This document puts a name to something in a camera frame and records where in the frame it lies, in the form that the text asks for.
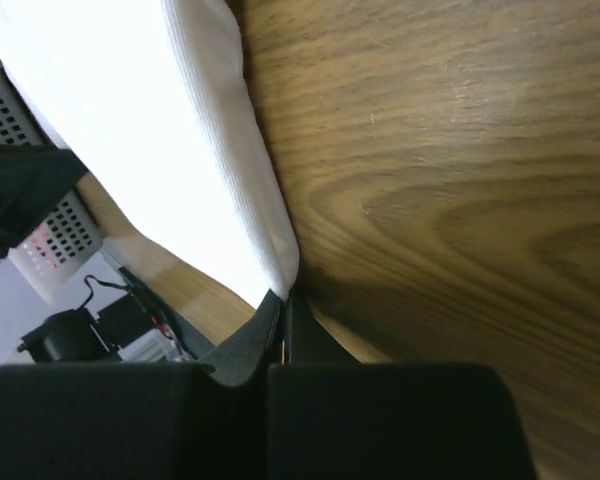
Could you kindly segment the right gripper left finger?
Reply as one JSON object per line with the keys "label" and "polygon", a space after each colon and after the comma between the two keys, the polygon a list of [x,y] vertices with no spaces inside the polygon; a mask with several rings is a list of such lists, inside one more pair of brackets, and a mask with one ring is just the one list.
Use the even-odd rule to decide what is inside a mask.
{"label": "right gripper left finger", "polygon": [[201,357],[197,366],[223,387],[241,388],[251,383],[279,357],[281,313],[282,300],[269,291],[251,318]]}

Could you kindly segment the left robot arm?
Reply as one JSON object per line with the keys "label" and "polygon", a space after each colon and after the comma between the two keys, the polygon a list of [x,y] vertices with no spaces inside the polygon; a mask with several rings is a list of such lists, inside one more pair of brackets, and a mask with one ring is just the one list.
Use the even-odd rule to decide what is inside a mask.
{"label": "left robot arm", "polygon": [[172,311],[125,268],[96,272],[103,238],[68,150],[0,146],[0,327],[15,363],[186,362]]}

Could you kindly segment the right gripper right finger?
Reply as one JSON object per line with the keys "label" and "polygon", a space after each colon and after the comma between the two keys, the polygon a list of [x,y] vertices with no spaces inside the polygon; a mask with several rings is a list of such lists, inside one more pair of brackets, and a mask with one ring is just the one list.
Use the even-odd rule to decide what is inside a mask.
{"label": "right gripper right finger", "polygon": [[302,290],[291,290],[283,314],[284,364],[289,365],[359,365],[315,318]]}

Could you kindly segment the white t-shirt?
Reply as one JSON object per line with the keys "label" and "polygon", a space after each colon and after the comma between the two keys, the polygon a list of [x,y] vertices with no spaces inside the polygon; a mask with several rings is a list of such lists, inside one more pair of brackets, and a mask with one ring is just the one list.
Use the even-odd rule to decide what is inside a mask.
{"label": "white t-shirt", "polygon": [[0,1],[0,59],[131,224],[251,306],[299,248],[224,1]]}

